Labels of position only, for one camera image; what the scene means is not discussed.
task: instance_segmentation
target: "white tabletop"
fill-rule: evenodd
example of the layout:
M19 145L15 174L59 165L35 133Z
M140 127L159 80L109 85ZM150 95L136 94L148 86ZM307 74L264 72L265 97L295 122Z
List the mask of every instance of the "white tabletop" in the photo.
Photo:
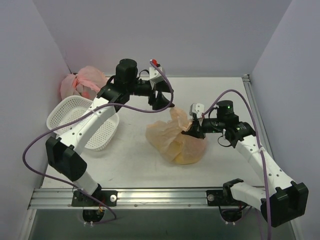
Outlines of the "white tabletop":
M225 90L235 89L247 98L240 77L171 77L174 89L173 103L189 112L192 103L202 103L207 109ZM222 100L232 100L240 121L252 125L243 101L235 93L227 93ZM131 96L130 106L150 110L146 97ZM102 151L85 149L81 157L87 162L87 171L103 188L175 188L221 187L223 183L240 178L250 185L262 186L257 174L232 147L221 147L221 134L207 134L208 145L202 160L190 165L167 162L145 137L146 126L157 120L170 120L169 110L161 113L140 113L126 108L119 112L120 123L113 139ZM51 166L46 174L68 180ZM69 188L70 186L45 178L42 188Z

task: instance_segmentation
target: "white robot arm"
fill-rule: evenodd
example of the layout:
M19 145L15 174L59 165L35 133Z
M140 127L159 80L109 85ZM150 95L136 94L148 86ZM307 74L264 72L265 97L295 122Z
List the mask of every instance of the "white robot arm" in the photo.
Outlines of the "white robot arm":
M271 225L277 227L305 213L308 188L304 183L296 184L273 160L262 147L258 148L255 131L247 122L239 121L234 113L233 102L223 100L217 103L217 118L202 118L204 107L194 103L190 107L193 122L188 131L182 134L204 139L207 133L222 133L251 165L262 182L264 182L263 151L266 163L268 191L270 195ZM248 185L241 179L234 179L223 184L223 196L229 200L244 202L261 211L267 220L266 192L261 188Z
M108 103L125 104L129 101L130 95L148 97L148 103L153 110L167 106L170 101L163 96L162 92L169 93L169 86L156 69L150 67L149 70L152 73L150 79L141 80L137 77L137 63L132 59L122 59L116 67L115 76L112 76L101 88L83 116ZM93 196L101 186L87 172L87 163L80 154L92 135L120 108L107 106L94 111L90 116L70 126L70 129L57 139L50 137L45 143L49 165L89 195Z

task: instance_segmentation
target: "pink plastic bag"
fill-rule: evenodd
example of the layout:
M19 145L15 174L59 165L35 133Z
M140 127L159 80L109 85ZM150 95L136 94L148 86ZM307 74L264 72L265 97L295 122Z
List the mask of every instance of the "pink plastic bag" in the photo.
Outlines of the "pink plastic bag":
M61 82L61 98L79 95L93 100L100 89L107 83L106 76L93 66L86 66L74 74L68 74Z
M187 131L192 120L178 107L170 109L172 120L168 122L156 121L146 126L146 139L169 162L176 164L194 164L204 155L207 139L198 139L181 134Z

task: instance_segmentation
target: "purple cable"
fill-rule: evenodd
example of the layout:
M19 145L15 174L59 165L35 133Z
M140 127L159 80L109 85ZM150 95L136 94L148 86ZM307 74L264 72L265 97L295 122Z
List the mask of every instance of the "purple cable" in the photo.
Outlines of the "purple cable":
M264 240L264 231L262 229L262 224L261 224L261 219L260 219L260 214L259 214L259 211L257 209L255 209L255 215L256 215L256 218L258 220L258 226L259 226L259 232L260 232L260 237L261 237L261 240Z
M210 110L217 104L217 102L222 98L223 95L230 93L230 92L234 92L236 94L238 94L242 100L244 101L246 108L248 109L248 112L250 114L252 123L253 123L253 128L256 134L256 141L257 141L257 146L259 149L261 149L261 143L260 143L260 137L259 137L259 132L258 132L258 128L256 125L256 121L254 119L254 115L251 112L250 106L247 103L245 97L237 90L234 89L229 89L224 91L223 93L221 93L217 99L212 103L212 105L208 108L207 111L205 111L203 113L202 116L206 115L207 113L210 112ZM266 197L266 215L267 215L267 223L268 223L268 230L267 230L267 240L271 240L271 236L272 236L272 228L271 228L271 210L270 210L270 196L269 196L269 184L268 184L268 177L267 177L267 166L266 166L266 158L265 158L265 154L263 151L260 151L261 154L261 158L262 158L262 167L263 167L263 178L264 178L264 187L265 187L265 197Z
M120 104L120 103L107 103L107 104L103 104L97 108L95 108L93 111L90 111L88 112L87 114L83 115L82 117L78 118L77 120L74 120L72 122L69 122L69 123L66 123L64 125L61 125L61 126L58 126L58 127L55 127L41 135L39 135L38 137L36 137L32 142L30 142L30 144L25 148L25 150L23 151L22 153L22 162L23 164L32 172L38 174L38 175L41 175L43 177L46 177L46 178L50 178L50 179L53 179L53 180L56 180L56 181L60 181L62 183L65 183L65 184L68 184L70 186L72 186L73 188L75 189L78 189L82 194L86 195L88 198L94 200L95 202L97 202L98 204L100 204L101 206L105 207L106 209L108 209L112 214L113 214L113 217L112 219L107 219L107 220L104 220L104 221L100 221L100 222L95 222L94 224L105 224L105 223L108 223L108 222L111 222L111 221L114 221L117 219L117 215L116 213L110 208L108 207L106 204L104 204L102 201L96 199L95 197L89 195L88 193L86 193L85 191L79 189L75 184L71 183L71 182L68 182L66 180L63 180L61 178L58 178L58 177L54 177L54 176L50 176L50 175L47 175L45 173L42 173L40 171L37 171L35 170L34 168L32 168L28 163L27 163L27 160L26 160L26 154L28 152L28 150L32 147L33 144L35 144L37 141L39 141L40 139L42 139L44 136L50 134L50 133L53 133L54 131L56 130L59 130L59 129L63 129L67 126L70 126L70 125L73 125L85 118L87 118L88 116L90 116L91 114L93 114L94 112L102 109L102 108L105 108L105 107L109 107L109 106L118 106L118 107L123 107L123 108L127 108L127 109L131 109L131 110L135 110L135 111L138 111L138 112L141 112L141 113L147 113L147 114L154 114L154 113L160 113L164 110L166 110L167 108L170 107L170 105L172 104L173 100L174 100L174 90L172 89L172 86L168 80L168 78L166 77L166 75L152 62L152 60L150 60L150 64L161 74L161 76L163 77L164 81L168 84L168 87L169 87L169 90L170 90L170 93L171 93L171 98L170 98L170 102L167 104L167 106L165 106L164 108L162 109L159 109L159 110L142 110L142 109L138 109L136 107L132 107L132 106L127 106L127 105L124 105L124 104Z

